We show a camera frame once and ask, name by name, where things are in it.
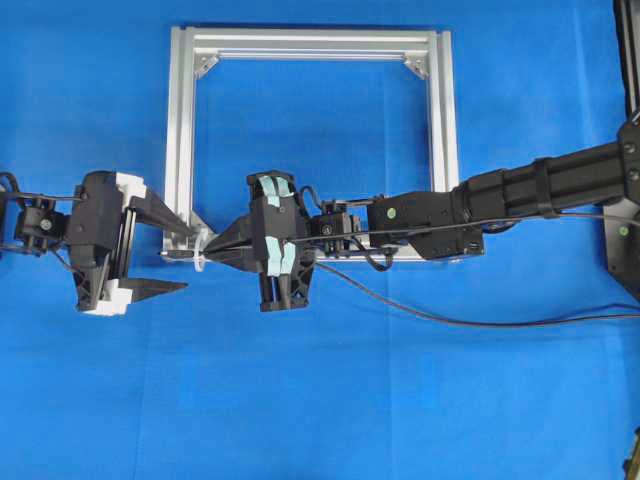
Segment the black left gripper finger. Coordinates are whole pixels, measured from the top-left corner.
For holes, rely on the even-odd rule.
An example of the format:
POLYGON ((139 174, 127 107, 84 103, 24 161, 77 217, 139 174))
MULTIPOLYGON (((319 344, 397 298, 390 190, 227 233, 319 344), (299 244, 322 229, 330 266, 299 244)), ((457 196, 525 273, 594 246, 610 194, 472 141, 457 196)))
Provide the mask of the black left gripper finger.
POLYGON ((151 189, 147 189, 144 197, 132 196, 128 208, 136 213, 136 222, 159 228, 163 231, 192 236, 191 229, 176 215, 163 200, 151 189))
POLYGON ((121 280, 121 290, 123 291, 123 300, 126 305, 177 292, 187 286, 187 283, 156 279, 123 278, 121 280))

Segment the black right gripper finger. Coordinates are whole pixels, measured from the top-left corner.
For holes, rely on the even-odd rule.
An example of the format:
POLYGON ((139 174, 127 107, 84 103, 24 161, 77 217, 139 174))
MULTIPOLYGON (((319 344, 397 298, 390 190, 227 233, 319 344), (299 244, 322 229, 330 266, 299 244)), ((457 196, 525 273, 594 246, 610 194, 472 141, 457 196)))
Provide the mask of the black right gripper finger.
POLYGON ((257 273, 258 262, 251 248, 230 248, 205 253, 209 261, 225 264, 244 272, 257 273))
POLYGON ((224 232, 216 236, 205 247, 206 252, 220 252, 233 249, 251 248, 252 222, 247 214, 236 219, 224 232))

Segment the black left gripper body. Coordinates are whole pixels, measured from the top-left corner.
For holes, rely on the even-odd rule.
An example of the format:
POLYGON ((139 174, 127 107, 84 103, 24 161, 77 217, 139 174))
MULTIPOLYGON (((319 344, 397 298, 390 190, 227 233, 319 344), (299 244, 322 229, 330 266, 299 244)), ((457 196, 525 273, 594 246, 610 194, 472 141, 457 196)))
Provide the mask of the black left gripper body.
POLYGON ((77 198, 68 219, 64 242, 77 294, 76 308, 96 316, 126 312, 133 290, 121 285, 113 261, 130 202, 146 197, 147 186, 138 176, 95 171, 75 188, 77 198))

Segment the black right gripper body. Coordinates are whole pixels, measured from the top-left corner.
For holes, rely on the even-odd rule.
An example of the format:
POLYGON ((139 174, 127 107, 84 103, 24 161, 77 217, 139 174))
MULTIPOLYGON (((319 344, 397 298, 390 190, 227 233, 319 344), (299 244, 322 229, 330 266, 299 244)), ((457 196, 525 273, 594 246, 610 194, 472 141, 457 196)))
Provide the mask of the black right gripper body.
POLYGON ((247 177, 250 189, 251 247, 259 270, 260 309, 305 308, 315 266, 312 247, 301 239, 309 233, 309 215, 294 177, 268 171, 247 177))

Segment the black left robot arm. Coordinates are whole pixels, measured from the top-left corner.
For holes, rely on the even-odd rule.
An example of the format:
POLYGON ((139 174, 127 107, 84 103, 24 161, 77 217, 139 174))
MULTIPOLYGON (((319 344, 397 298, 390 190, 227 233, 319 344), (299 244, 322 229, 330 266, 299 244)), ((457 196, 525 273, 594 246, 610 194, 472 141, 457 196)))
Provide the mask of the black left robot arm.
POLYGON ((16 242, 3 243, 1 250, 36 257, 66 250, 68 258, 61 263, 72 274, 79 312, 123 315, 133 303, 187 287, 185 283, 128 275, 137 224, 182 236, 192 234, 143 178, 94 171, 71 196, 50 196, 20 190, 9 172, 1 177, 8 183, 1 188, 1 218, 6 218, 10 202, 20 208, 16 242))

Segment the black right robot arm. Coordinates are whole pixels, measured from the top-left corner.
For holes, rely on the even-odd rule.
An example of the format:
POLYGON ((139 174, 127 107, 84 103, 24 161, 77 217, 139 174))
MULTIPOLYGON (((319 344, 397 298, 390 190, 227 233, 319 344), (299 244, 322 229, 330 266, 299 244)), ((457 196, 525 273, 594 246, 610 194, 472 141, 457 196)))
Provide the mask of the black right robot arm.
POLYGON ((316 253, 382 255, 386 271, 399 246, 425 260, 479 255, 483 236, 528 217, 557 218, 565 209, 625 198, 639 201, 639 142, 615 142, 532 164, 496 170, 450 192, 416 191, 354 201, 320 201, 311 215, 304 188, 291 175, 269 171, 248 177, 250 205, 203 250, 205 259, 259 278, 262 311, 304 308, 316 253))

